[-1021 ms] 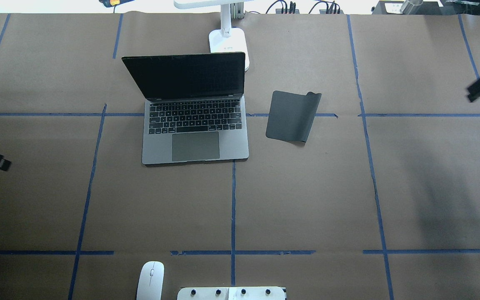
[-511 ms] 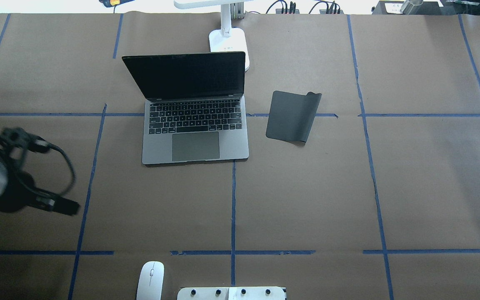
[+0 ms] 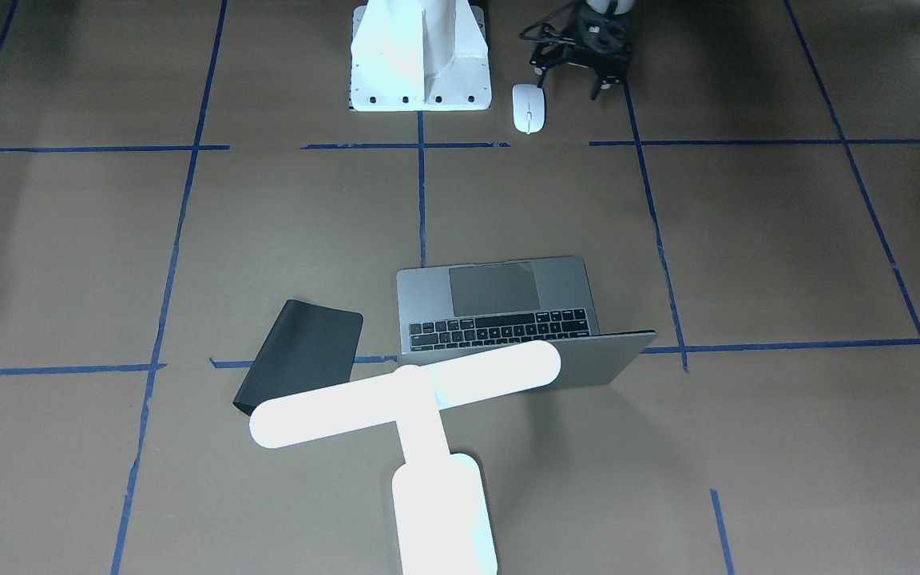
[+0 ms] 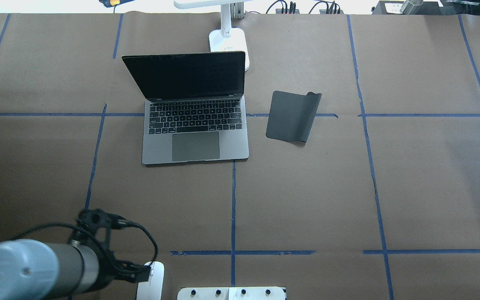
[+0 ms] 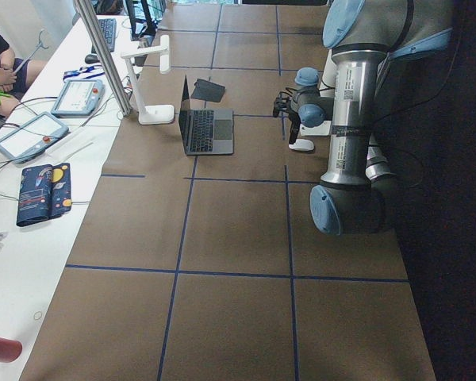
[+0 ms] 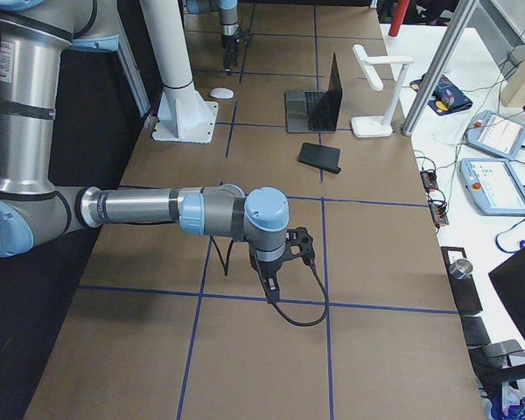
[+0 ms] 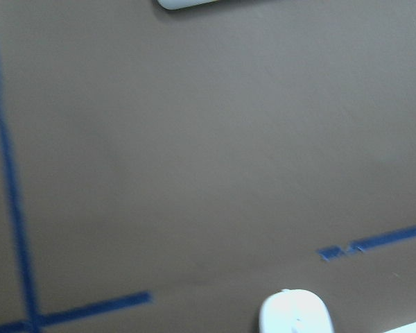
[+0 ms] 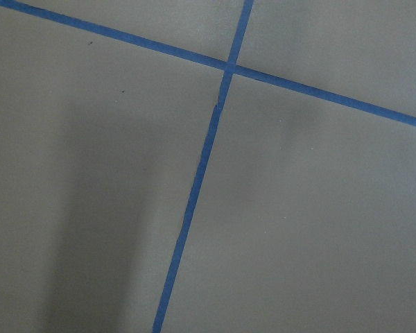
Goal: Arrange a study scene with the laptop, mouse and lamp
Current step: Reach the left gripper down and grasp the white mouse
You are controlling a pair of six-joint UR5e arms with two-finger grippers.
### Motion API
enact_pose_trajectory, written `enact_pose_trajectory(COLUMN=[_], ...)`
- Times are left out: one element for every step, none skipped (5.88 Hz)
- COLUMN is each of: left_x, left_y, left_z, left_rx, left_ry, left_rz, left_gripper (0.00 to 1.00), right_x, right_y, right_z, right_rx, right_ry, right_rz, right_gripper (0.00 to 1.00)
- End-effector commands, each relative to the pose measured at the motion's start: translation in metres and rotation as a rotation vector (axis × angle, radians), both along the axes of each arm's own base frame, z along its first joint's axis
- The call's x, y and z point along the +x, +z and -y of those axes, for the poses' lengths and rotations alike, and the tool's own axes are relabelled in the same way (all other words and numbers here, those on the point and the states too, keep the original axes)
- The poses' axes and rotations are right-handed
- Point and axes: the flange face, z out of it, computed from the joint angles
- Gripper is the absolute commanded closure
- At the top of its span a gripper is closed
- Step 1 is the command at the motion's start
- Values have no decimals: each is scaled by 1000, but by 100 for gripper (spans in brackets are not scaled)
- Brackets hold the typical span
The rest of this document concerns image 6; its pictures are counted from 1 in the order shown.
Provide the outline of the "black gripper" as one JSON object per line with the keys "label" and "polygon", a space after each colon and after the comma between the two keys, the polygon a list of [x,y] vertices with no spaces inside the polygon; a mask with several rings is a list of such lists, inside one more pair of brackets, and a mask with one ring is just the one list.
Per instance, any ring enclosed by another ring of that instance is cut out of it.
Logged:
{"label": "black gripper", "polygon": [[251,267],[262,279],[263,289],[269,303],[280,301],[280,287],[277,273],[285,261],[289,260],[286,247],[278,248],[272,252],[262,251],[255,247],[249,248]]}
{"label": "black gripper", "polygon": [[251,30],[244,31],[239,25],[223,25],[220,31],[220,40],[223,52],[223,68],[226,73],[231,73],[237,66],[239,49],[249,47],[252,41]]}

